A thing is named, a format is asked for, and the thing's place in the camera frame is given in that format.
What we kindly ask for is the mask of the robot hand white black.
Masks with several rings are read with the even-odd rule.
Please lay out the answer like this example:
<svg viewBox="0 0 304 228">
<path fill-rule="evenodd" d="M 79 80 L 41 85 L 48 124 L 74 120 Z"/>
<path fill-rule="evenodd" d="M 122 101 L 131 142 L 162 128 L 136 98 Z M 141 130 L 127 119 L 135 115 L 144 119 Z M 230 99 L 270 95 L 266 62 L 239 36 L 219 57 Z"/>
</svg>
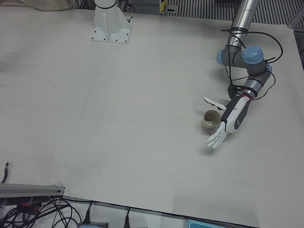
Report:
<svg viewBox="0 0 304 228">
<path fill-rule="evenodd" d="M 247 115 L 251 98 L 246 95 L 233 97 L 227 105 L 217 103 L 207 97 L 204 101 L 224 111 L 217 130 L 207 138 L 209 148 L 217 149 L 230 133 L 235 133 Z"/>
</svg>

